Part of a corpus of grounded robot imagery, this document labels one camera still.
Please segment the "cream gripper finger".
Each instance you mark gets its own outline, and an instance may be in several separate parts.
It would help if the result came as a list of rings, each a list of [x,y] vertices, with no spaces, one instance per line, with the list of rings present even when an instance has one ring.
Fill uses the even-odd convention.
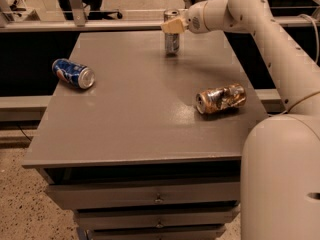
[[[181,34],[188,28],[188,24],[183,17],[175,17],[161,24],[161,30],[166,34]]]

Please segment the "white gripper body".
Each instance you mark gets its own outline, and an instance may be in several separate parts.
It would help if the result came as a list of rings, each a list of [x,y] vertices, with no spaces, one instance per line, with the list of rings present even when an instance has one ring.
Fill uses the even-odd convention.
[[[192,5],[185,14],[188,30],[192,33],[207,33],[208,29],[204,20],[204,9],[207,2],[199,2]]]

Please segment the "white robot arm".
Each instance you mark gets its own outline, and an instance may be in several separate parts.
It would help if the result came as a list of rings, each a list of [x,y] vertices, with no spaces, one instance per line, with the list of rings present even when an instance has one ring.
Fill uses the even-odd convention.
[[[320,240],[320,68],[274,18],[268,0],[206,0],[165,33],[249,34],[281,100],[242,151],[241,240]]]

